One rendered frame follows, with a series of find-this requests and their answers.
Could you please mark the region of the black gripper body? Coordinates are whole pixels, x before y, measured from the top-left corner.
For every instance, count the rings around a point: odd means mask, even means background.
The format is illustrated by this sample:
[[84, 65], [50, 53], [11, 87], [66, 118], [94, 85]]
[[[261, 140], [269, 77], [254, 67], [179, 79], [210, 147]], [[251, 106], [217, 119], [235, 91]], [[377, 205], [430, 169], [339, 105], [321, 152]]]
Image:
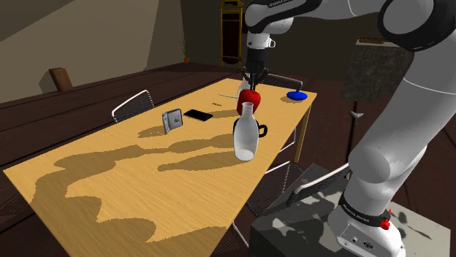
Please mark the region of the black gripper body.
[[263, 73], [266, 49], [247, 49], [246, 68], [249, 73]]

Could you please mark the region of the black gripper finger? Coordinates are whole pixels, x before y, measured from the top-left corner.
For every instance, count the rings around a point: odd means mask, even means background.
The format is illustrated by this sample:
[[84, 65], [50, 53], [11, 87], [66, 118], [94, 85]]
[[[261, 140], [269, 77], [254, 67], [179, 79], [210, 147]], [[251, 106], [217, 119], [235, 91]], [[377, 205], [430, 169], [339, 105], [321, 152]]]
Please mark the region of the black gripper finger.
[[243, 78], [248, 80], [248, 82], [250, 84], [249, 90], [253, 90], [254, 89], [254, 81], [251, 79], [250, 72], [247, 70], [247, 68], [246, 67], [242, 67], [240, 69], [240, 73], [242, 74]]
[[264, 68], [259, 74], [254, 74], [254, 90], [259, 83], [262, 83], [263, 80], [269, 75], [269, 69]]

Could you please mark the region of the white bottle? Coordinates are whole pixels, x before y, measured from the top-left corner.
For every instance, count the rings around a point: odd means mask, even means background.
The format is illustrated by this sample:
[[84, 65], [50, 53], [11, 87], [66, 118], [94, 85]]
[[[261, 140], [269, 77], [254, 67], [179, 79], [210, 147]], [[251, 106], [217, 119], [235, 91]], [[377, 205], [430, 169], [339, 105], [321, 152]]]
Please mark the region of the white bottle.
[[239, 98], [239, 95], [241, 93], [242, 90], [244, 89], [249, 89], [250, 88], [250, 84], [248, 82], [248, 80], [246, 80], [245, 78], [243, 78], [243, 81], [242, 83], [240, 84], [240, 87], [238, 88], [238, 92], [237, 92], [237, 98]]

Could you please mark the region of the red apple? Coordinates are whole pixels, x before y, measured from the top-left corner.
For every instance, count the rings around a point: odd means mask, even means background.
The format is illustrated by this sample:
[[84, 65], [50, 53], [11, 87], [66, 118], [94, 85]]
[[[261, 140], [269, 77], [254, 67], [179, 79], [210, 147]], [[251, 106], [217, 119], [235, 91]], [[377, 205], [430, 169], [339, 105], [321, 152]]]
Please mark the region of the red apple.
[[237, 99], [237, 113], [242, 115], [243, 103], [250, 102], [253, 104], [253, 112], [255, 112], [261, 102], [261, 95], [251, 89], [243, 89]]

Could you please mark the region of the tall yellow framed cabinet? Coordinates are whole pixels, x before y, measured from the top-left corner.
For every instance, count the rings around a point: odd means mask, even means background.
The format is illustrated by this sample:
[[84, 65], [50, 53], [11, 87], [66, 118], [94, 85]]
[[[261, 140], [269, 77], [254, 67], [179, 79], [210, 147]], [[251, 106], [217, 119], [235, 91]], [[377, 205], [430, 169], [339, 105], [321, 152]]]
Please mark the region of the tall yellow framed cabinet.
[[221, 65], [241, 67], [243, 3], [240, 0], [222, 0], [219, 5], [221, 31]]

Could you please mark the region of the black mug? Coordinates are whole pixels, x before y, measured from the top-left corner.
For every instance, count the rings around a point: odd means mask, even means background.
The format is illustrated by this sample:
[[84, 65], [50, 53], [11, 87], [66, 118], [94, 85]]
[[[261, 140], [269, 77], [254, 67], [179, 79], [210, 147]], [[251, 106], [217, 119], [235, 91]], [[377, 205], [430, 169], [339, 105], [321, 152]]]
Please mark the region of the black mug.
[[[235, 122], [233, 123], [232, 133], [235, 133], [235, 127], [236, 127], [237, 123], [238, 123], [238, 119], [236, 119]], [[256, 121], [256, 124], [257, 124], [257, 128], [259, 131], [259, 138], [265, 137], [268, 132], [268, 127], [264, 124], [260, 125], [258, 121]]]

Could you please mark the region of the black phone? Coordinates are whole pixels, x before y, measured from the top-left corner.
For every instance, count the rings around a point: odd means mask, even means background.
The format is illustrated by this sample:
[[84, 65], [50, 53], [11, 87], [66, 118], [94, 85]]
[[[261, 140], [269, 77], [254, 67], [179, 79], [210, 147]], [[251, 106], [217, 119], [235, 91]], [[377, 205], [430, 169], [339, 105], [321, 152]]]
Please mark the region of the black phone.
[[186, 117], [193, 118], [193, 119], [200, 120], [200, 121], [207, 121], [213, 117], [213, 115], [211, 115], [209, 113], [201, 112], [199, 110], [194, 110], [194, 109], [188, 110], [187, 112], [184, 113], [184, 115]]

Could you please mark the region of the white vase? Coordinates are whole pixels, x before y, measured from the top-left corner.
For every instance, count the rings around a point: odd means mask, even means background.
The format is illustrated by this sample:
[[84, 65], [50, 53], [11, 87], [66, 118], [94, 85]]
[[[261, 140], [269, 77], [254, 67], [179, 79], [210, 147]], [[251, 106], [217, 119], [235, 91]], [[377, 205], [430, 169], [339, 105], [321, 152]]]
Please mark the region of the white vase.
[[250, 161], [254, 158], [259, 141], [259, 129], [253, 116], [254, 104], [243, 102], [242, 115], [237, 120], [233, 141], [235, 156], [241, 161]]

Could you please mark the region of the grey upright box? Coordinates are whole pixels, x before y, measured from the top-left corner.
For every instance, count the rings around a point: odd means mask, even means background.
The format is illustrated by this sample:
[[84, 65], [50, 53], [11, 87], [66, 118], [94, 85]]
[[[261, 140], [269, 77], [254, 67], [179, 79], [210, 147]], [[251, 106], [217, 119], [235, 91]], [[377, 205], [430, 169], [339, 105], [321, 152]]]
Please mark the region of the grey upright box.
[[181, 109], [173, 109], [162, 114], [164, 133], [168, 134], [171, 130], [183, 125]]

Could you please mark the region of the dark stone counter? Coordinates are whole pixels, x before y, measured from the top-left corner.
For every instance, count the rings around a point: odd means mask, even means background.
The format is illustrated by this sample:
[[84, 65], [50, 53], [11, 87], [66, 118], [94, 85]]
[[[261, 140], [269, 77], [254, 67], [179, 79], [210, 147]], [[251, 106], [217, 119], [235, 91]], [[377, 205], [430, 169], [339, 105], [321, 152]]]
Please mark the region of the dark stone counter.
[[414, 54], [385, 39], [360, 37], [349, 62], [341, 97], [374, 103], [392, 94], [409, 69]]

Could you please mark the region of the wooden table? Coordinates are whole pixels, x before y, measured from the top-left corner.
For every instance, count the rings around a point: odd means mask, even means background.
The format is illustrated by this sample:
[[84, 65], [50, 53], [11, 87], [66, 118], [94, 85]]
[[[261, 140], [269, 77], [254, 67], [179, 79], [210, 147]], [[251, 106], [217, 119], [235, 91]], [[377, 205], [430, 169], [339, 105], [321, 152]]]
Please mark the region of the wooden table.
[[[258, 85], [268, 127], [233, 149], [239, 82], [225, 79], [17, 164], [5, 174], [71, 257], [208, 257], [316, 98]], [[183, 125], [164, 133], [162, 114]], [[188, 110], [213, 115], [200, 121]]]

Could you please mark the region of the grey robot stand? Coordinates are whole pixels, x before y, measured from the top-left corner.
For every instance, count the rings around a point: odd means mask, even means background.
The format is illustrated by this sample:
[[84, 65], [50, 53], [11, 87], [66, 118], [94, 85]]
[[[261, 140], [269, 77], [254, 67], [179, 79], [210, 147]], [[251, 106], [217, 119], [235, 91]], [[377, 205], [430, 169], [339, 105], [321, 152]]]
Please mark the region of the grey robot stand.
[[[350, 168], [306, 169], [252, 223], [250, 257], [387, 257], [379, 243], [352, 225], [333, 233], [328, 216], [348, 183]], [[450, 230], [394, 202], [391, 226], [400, 232], [398, 257], [450, 257]]]

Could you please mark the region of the brown box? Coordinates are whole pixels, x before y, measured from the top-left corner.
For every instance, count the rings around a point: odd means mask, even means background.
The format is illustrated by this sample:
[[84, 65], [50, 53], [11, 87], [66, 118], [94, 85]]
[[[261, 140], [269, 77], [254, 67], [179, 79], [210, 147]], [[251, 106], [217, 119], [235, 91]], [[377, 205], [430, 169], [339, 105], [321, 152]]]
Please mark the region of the brown box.
[[48, 71], [54, 82], [54, 85], [56, 86], [57, 91], [65, 92], [73, 89], [72, 82], [65, 68], [57, 67], [49, 69]]

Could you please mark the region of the mesh chair with white frame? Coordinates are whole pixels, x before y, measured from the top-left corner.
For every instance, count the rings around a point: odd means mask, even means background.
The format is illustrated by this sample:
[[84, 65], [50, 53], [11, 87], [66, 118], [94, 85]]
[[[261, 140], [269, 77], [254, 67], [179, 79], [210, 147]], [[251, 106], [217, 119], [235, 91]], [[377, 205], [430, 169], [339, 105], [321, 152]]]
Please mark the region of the mesh chair with white frame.
[[295, 91], [300, 91], [303, 86], [303, 82], [301, 80], [296, 80], [277, 74], [269, 74], [266, 76], [262, 83], [265, 85], [273, 85], [281, 88], [289, 88]]
[[332, 177], [301, 190], [291, 207], [286, 202], [293, 190], [330, 172], [316, 164], [303, 170], [290, 162], [266, 171], [229, 228], [227, 238], [236, 246], [247, 248], [251, 224], [259, 220], [257, 231], [268, 237], [291, 236], [305, 243], [318, 241], [329, 230], [327, 216], [346, 187], [344, 176], [348, 171], [345, 166]]
[[113, 120], [119, 123], [153, 108], [154, 103], [149, 91], [143, 90], [119, 104], [112, 110], [111, 115]]

